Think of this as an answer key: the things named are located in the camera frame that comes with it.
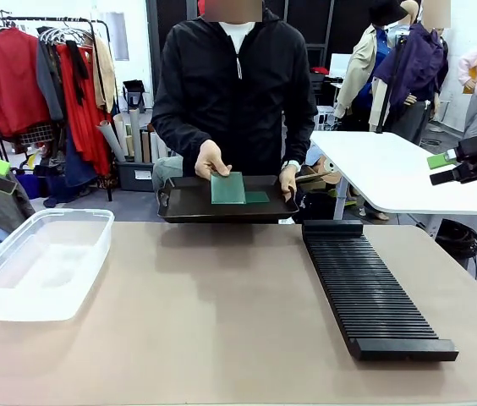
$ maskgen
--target brown table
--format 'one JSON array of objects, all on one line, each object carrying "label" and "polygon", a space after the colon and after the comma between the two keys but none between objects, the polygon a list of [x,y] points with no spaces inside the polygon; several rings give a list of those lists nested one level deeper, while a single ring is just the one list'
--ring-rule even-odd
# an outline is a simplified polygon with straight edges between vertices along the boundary
[{"label": "brown table", "polygon": [[300,227],[116,223],[72,321],[0,322],[0,404],[477,402],[477,282],[417,228],[365,234],[457,362],[354,361]]}]

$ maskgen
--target red object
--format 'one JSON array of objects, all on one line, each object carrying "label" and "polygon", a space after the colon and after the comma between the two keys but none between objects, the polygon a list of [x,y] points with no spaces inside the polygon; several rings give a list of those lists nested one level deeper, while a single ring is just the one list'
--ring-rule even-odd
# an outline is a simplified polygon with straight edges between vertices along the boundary
[{"label": "red object", "polygon": [[322,66],[318,66],[315,68],[312,68],[312,74],[329,74],[329,71],[327,68],[323,68]]},{"label": "red object", "polygon": [[16,28],[0,33],[0,132],[8,137],[51,120],[37,85],[37,41]]},{"label": "red object", "polygon": [[[92,70],[92,49],[79,48],[80,56],[88,70],[89,79],[74,78],[73,62],[69,49],[65,45],[57,45],[62,66],[63,93],[66,99],[68,123],[71,127],[71,135],[75,148],[83,159],[91,162],[98,175],[108,175],[111,164],[109,162],[109,147],[105,137],[97,129],[100,122],[109,117],[97,108],[94,92],[94,75]],[[75,95],[74,80],[80,84],[85,97],[82,105],[77,102]]]}]

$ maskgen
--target wristwatch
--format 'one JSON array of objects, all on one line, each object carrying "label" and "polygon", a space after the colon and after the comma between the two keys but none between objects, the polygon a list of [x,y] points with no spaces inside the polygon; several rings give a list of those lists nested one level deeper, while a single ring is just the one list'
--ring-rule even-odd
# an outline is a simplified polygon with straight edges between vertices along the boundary
[{"label": "wristwatch", "polygon": [[284,170],[286,167],[288,167],[289,165],[293,165],[294,167],[297,168],[297,172],[300,171],[300,163],[298,163],[297,161],[295,160],[291,160],[291,161],[285,161],[282,165],[282,170]]}]

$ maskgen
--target zipper pull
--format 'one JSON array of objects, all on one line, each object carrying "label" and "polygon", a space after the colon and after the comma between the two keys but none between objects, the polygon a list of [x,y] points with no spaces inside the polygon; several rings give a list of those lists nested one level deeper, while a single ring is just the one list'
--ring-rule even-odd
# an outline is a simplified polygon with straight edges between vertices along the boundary
[{"label": "zipper pull", "polygon": [[238,54],[237,54],[237,70],[238,70],[238,78],[242,80],[242,66],[240,66],[240,59]]}]

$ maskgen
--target plaid fabric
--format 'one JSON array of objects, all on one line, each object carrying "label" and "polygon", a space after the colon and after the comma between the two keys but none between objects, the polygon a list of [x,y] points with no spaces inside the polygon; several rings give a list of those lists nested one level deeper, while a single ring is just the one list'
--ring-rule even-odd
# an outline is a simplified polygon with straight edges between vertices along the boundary
[{"label": "plaid fabric", "polygon": [[19,134],[18,138],[21,145],[53,141],[55,139],[55,130],[50,123],[36,124],[29,127],[26,133]]}]

